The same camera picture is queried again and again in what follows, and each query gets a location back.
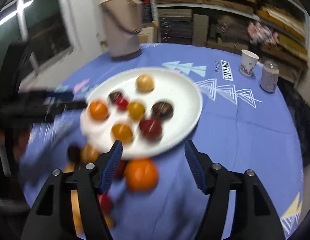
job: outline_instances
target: dark chocolate ball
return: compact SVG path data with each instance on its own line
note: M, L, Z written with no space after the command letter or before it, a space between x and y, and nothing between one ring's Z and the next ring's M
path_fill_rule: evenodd
M117 98L123 97L123 93L121 91L114 91L108 95L110 101L114 104Z
M72 144L68 147L68 159L70 162L80 162L80 148L78 145Z
M152 115L162 120L171 118L173 113L174 110L172 105L165 101L157 102L152 107Z

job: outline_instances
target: table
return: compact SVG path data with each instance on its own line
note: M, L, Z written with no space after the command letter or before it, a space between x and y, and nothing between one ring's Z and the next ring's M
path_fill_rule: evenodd
M265 92L259 86L261 67L252 77L239 72L241 57L229 52L175 44L143 44L140 57L111 62L105 53L66 80L59 90L73 89L76 98L107 78L136 67L157 66L193 79L203 92L203 110L188 136L200 152L209 154L230 171L253 169L281 217L286 237L297 227L302 206L303 168L293 120L279 89ZM227 68L229 64L231 77ZM30 143L20 160L21 182L32 205L47 176L63 169L70 143L85 144L79 129L80 112L66 113L50 125L34 125ZM159 184L151 193L126 189L114 182L113 238L194 239L208 196L197 189L184 156L183 143L153 158L159 168ZM223 238L229 236L235 194L231 192Z

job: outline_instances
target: white paper cup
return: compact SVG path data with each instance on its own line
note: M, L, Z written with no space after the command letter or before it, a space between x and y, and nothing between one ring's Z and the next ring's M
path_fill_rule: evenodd
M253 69L259 60L259 57L249 50L242 49L242 63L239 71L245 76L250 77L253 74Z

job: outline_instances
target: beige thermos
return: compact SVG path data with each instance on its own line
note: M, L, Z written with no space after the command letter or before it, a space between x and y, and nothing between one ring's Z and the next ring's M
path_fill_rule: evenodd
M142 29L140 0L100 0L108 49L112 60L127 60L141 54L138 33Z

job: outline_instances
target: floor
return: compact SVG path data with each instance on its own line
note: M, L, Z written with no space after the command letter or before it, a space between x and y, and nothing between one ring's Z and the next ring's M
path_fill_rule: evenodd
M301 210L301 220L304 219L310 209L310 164L304 169L304 199Z

